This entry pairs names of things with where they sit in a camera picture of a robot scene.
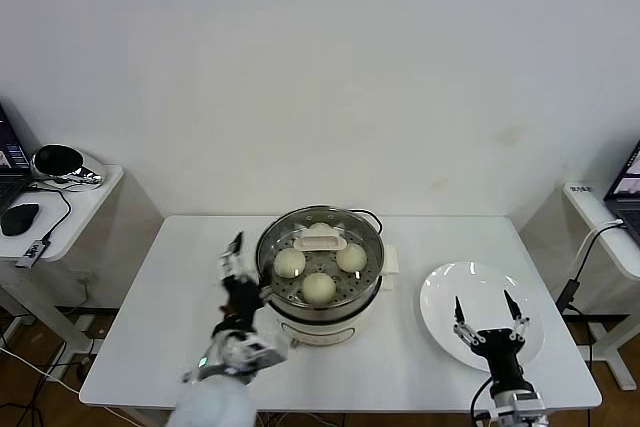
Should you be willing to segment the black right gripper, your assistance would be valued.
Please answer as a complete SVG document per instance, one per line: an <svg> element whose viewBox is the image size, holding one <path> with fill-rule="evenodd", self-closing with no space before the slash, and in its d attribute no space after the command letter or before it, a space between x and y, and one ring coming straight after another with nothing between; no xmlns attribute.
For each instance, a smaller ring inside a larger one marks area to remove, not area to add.
<svg viewBox="0 0 640 427"><path fill-rule="evenodd" d="M489 329L477 332L466 323L459 298L455 297L453 331L466 345L475 345L474 353L486 360L493 388L525 388L526 380L517 354L525 344L525 332L530 318L522 314L519 304L507 290L503 293L514 321L512 330Z"/></svg>

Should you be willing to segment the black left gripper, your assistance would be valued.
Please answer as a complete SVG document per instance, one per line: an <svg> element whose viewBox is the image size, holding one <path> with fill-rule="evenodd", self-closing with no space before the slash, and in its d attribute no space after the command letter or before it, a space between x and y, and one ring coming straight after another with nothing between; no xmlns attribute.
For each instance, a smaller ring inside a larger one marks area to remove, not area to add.
<svg viewBox="0 0 640 427"><path fill-rule="evenodd" d="M220 331L254 332L255 313L264 306L263 300L273 295L271 284L258 285L246 276L243 244L244 233L239 232L219 258L223 287L228 294L227 303L220 307Z"/></svg>

